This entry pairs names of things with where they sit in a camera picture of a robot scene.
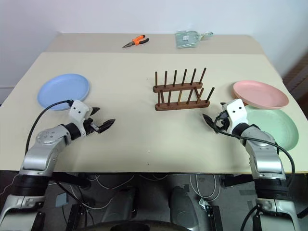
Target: beige tabletop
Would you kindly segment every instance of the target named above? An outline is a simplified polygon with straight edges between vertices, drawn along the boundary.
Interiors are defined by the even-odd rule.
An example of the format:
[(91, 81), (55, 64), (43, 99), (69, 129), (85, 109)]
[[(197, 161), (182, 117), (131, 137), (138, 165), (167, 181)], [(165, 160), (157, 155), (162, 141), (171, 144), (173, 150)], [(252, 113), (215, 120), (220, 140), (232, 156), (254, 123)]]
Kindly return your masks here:
[[(204, 54), (150, 53), (146, 45), (150, 46), (152, 39), (148, 44), (133, 47), (139, 51), (136, 53), (55, 51), (55, 43), (60, 46), (63, 40), (56, 39), (48, 52), (38, 57), (0, 107), (0, 169), (18, 170), (22, 163), (27, 135), (42, 111), (36, 100), (40, 87), (55, 76), (78, 73), (90, 82), (85, 103), (101, 108), (92, 117), (94, 121), (98, 124), (111, 118), (116, 121), (102, 134), (93, 133), (75, 140), (59, 155), (57, 171), (250, 173), (248, 153), (239, 141), (215, 134), (202, 118), (202, 113), (214, 118), (221, 111), (219, 103), (232, 99), (233, 83), (244, 79), (266, 82), (288, 96), (290, 102), (282, 110), (295, 122), (299, 132), (298, 144), (290, 154), (297, 172), (308, 171), (308, 122), (262, 50), (255, 47), (249, 54), (231, 53), (231, 49), (225, 54), (215, 53), (215, 49), (213, 53)], [(142, 47), (148, 51), (140, 52)], [(203, 98), (215, 87), (208, 108), (163, 112), (154, 109), (157, 102), (157, 94), (152, 89), (155, 71), (162, 84), (165, 70), (170, 73), (168, 82), (171, 83), (174, 70), (178, 71), (178, 81), (181, 81), (185, 68), (187, 79), (191, 78), (194, 68), (199, 79), (204, 67), (207, 71)], [(182, 98), (186, 99), (187, 95), (185, 92)], [(177, 96), (173, 94), (171, 100), (176, 101)], [(68, 111), (48, 111), (34, 134), (68, 122)], [(289, 172), (288, 159), (283, 154), (280, 157)]]

